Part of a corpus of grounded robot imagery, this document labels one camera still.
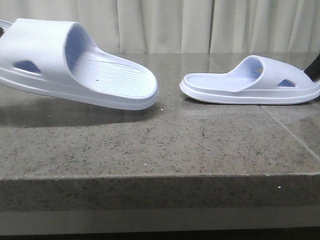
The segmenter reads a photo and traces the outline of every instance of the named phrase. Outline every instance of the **granite countertop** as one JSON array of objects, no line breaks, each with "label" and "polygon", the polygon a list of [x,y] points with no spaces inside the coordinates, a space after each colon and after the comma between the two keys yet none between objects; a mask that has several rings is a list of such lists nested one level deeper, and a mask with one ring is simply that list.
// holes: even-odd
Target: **granite countertop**
[{"label": "granite countertop", "polygon": [[[316,53],[260,54],[305,68]],[[0,86],[0,212],[320,205],[320,100],[192,100],[188,73],[247,54],[119,54],[149,68],[159,98],[126,111]]]}]

